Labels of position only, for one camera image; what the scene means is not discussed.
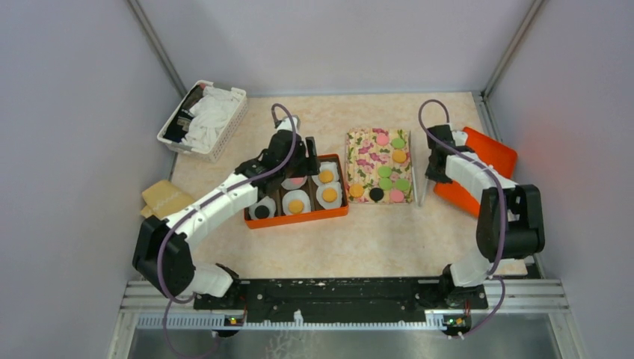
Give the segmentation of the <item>metal tongs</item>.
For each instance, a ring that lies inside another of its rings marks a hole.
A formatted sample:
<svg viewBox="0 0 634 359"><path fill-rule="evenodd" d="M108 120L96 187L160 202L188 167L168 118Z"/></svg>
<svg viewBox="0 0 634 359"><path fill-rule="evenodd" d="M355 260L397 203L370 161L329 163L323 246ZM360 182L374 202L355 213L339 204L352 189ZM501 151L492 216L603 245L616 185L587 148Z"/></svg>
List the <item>metal tongs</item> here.
<svg viewBox="0 0 634 359"><path fill-rule="evenodd" d="M428 167L428 159L413 159L413 193L415 198L415 204L418 207L423 207L427 192L429 180L426 176L426 170Z"/></svg>

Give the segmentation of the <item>orange cookie box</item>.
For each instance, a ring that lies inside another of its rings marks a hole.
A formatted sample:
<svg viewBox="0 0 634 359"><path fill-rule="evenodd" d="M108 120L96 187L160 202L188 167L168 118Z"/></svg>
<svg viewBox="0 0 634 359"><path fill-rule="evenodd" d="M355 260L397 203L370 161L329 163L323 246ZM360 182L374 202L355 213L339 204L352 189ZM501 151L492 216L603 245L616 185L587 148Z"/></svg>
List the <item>orange cookie box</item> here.
<svg viewBox="0 0 634 359"><path fill-rule="evenodd" d="M270 196L271 198L275 200L277 204L276 215L273 218L251 220L248 213L248 208L247 208L243 211L243 218L246 225L250 229L260 229L265 227L275 227L275 226L281 226L281 225L287 225L287 224L301 223L305 221L324 220L328 218L342 217L347 215L349 205L348 205L348 198L347 198L347 194L346 194L346 190L344 186L344 181L342 178L342 164L339 159L339 156L337 154L320 155L318 157L318 160L320 163L326 162L326 161L332 161L338 164L339 183L342 186L342 194L343 194L342 206L340 208L330 209L330 210L323 209L316 200L316 190L318 186L313 183L311 176L308 176L306 183L298 190L305 191L309 195L311 207L312 207L311 212L300 214L300 215L284 215L281 202L282 202L283 195L285 195L288 191L281 187L272 196Z"/></svg>

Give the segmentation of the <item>orange box lid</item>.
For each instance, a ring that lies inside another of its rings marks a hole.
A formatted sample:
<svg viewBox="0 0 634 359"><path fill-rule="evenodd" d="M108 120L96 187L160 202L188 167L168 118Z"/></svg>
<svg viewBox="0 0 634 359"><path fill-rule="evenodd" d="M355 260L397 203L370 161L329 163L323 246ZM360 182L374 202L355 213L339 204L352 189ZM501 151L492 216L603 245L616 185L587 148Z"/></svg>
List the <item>orange box lid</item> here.
<svg viewBox="0 0 634 359"><path fill-rule="evenodd" d="M517 163L517 152L488 136L465 126L462 130L453 129L452 135L457 145L463 144L475 151L478 157L494 168L500 175L512 178ZM480 205L478 198L474 198L457 182L436 183L434 193L446 202L477 218Z"/></svg>

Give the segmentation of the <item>floral serving tray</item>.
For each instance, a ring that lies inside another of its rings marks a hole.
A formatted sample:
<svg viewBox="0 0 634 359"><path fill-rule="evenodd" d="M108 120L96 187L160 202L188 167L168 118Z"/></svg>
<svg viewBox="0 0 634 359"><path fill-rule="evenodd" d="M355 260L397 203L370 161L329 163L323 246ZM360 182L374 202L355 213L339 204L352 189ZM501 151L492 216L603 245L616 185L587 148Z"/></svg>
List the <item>floral serving tray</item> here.
<svg viewBox="0 0 634 359"><path fill-rule="evenodd" d="M390 137L390 143L385 146L378 146L375 139L378 133L386 133ZM403 164L395 163L392 153L395 150L391 141L394 138L403 138L406 142L404 148L400 149L407 153L407 161ZM348 193L348 199L352 203L374 203L374 204L406 204L412 203L413 193L413 165L410 149L410 131L406 129L386 129L378 127L354 128L348 130L345 137L345 184L347 192L350 185L359 183L364 189L361 198L352 198ZM381 202L374 202L369 198L369 191L372 188L379 188L377 169L380 166L390 166L392 175L390 179L394 182L398 179L407 179L411 182L408 193L404 194L403 203L392 203L390 201L390 191L385 191L385 197Z"/></svg>

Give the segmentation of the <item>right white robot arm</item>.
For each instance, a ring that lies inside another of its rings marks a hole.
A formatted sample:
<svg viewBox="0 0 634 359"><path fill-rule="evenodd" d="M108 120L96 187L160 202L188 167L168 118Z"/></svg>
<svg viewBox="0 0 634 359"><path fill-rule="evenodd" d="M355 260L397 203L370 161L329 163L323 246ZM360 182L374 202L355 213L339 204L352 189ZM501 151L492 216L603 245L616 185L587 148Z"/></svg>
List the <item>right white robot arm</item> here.
<svg viewBox="0 0 634 359"><path fill-rule="evenodd" d="M425 129L431 151L426 177L457 184L479 204L476 247L446 267L448 281L438 288L440 302L460 307L470 287L484 282L504 260L522 260L545 247L541 193L520 185L486 165L469 147L455 143L448 124Z"/></svg>

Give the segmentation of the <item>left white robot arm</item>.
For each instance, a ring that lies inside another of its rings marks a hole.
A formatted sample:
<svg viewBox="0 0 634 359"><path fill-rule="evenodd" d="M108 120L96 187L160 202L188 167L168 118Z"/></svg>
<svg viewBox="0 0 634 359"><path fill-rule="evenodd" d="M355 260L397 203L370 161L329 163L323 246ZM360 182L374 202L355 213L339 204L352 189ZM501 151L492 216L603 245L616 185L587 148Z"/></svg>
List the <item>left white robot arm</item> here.
<svg viewBox="0 0 634 359"><path fill-rule="evenodd" d="M268 147L217 188L166 218L143 220L132 267L166 298L182 303L185 295L200 294L210 295L222 309L237 305L236 273L220 264L196 264L192 253L227 219L272 196L283 181L317 173L315 142L301 137L299 118L275 119L274 125Z"/></svg>

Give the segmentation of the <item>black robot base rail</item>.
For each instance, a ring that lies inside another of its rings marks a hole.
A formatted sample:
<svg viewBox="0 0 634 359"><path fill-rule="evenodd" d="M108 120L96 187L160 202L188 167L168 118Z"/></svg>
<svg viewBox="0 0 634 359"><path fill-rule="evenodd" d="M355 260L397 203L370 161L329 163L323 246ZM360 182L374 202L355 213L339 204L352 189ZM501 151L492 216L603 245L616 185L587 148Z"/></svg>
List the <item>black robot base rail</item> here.
<svg viewBox="0 0 634 359"><path fill-rule="evenodd" d="M458 288L441 277L339 277L236 280L225 296L197 295L196 310L235 310L247 323L309 324L424 322L428 310L483 310L482 285Z"/></svg>

